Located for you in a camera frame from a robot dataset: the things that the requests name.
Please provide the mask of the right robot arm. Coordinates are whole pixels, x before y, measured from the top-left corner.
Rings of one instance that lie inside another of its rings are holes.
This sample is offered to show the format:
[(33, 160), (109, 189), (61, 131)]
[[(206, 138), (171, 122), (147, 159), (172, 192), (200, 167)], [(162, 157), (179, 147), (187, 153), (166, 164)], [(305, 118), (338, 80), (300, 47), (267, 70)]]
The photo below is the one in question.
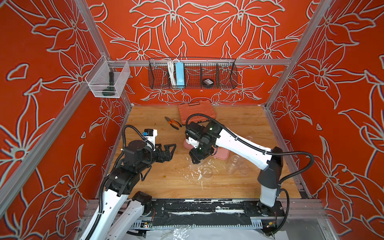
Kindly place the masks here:
[[(314, 156), (308, 152), (283, 152), (278, 147), (270, 149), (257, 145), (217, 121), (210, 121), (206, 126), (191, 122), (186, 125), (185, 134), (186, 141), (193, 146), (190, 157), (194, 164), (213, 155), (215, 148), (220, 147), (245, 158), (260, 169), (258, 182), (261, 185), (261, 195), (257, 211), (263, 216), (273, 212), (283, 182), (307, 171), (315, 162)], [(288, 155), (305, 155), (310, 161), (302, 169), (282, 178), (283, 156)]]

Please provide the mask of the clear cookie jar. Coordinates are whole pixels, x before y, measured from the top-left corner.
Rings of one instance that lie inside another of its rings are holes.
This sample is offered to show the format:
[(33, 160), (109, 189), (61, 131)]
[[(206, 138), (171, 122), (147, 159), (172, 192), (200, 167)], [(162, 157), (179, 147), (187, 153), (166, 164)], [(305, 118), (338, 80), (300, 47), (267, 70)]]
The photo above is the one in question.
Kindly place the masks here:
[(228, 161), (228, 165), (227, 165), (227, 171), (230, 173), (230, 174), (233, 174), (236, 172), (236, 170), (240, 167), (240, 165), (242, 164), (242, 159), (240, 156), (238, 155), (233, 155), (229, 161)]

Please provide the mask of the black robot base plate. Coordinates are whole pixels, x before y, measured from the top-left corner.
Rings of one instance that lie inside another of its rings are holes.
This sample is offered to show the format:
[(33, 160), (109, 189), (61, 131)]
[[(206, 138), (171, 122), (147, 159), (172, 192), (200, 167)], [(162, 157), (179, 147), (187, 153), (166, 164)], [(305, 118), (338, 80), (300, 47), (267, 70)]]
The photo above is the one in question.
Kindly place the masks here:
[(241, 199), (155, 199), (153, 210), (138, 218), (131, 230), (179, 228), (229, 228), (258, 230), (275, 227), (285, 216), (281, 202), (272, 208), (258, 200)]

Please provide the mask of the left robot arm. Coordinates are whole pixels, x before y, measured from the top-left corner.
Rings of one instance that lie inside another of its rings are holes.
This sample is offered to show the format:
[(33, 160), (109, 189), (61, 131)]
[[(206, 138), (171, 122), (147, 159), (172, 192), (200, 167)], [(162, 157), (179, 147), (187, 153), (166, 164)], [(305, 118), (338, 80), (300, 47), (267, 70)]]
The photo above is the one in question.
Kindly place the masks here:
[(83, 231), (82, 240), (121, 240), (143, 215), (153, 212), (152, 197), (137, 192), (129, 195), (139, 181), (144, 181), (154, 163), (172, 160), (176, 144), (152, 144), (135, 140), (123, 147), (116, 166), (103, 180), (99, 206)]

